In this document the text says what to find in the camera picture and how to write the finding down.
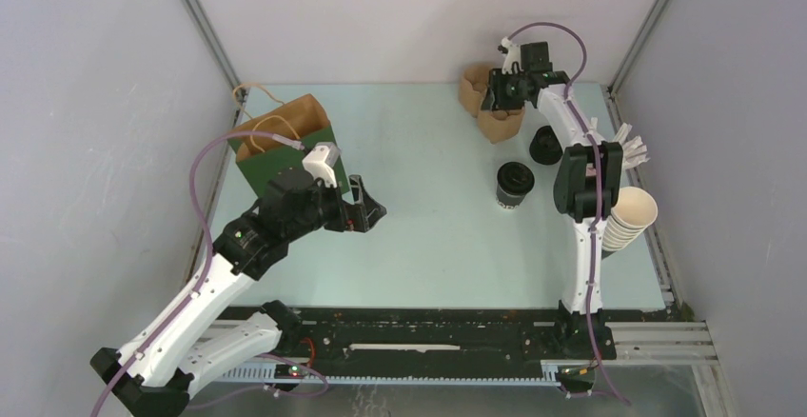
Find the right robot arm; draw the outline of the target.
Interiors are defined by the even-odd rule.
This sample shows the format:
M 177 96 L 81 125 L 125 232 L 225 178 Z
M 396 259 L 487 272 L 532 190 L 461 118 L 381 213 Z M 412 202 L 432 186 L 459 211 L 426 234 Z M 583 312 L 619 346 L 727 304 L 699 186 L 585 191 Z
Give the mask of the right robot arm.
M 592 338 L 598 341 L 605 335 L 600 295 L 603 234 L 619 198 L 622 146 L 595 130 L 564 72 L 490 71 L 483 109 L 512 110 L 526 104 L 547 119 L 562 150 L 553 200 L 573 230 L 575 265 L 561 297 L 553 343 L 562 356 L 577 358 L 590 348 Z

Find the black paper coffee cup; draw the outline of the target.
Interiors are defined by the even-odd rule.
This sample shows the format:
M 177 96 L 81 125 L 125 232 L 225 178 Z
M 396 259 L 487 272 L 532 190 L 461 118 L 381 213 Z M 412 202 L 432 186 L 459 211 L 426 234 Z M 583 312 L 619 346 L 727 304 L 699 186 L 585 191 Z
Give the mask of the black paper coffee cup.
M 534 186 L 534 183 L 511 184 L 498 182 L 496 187 L 497 202 L 504 209 L 515 209 L 522 204 L 524 198 L 532 191 Z

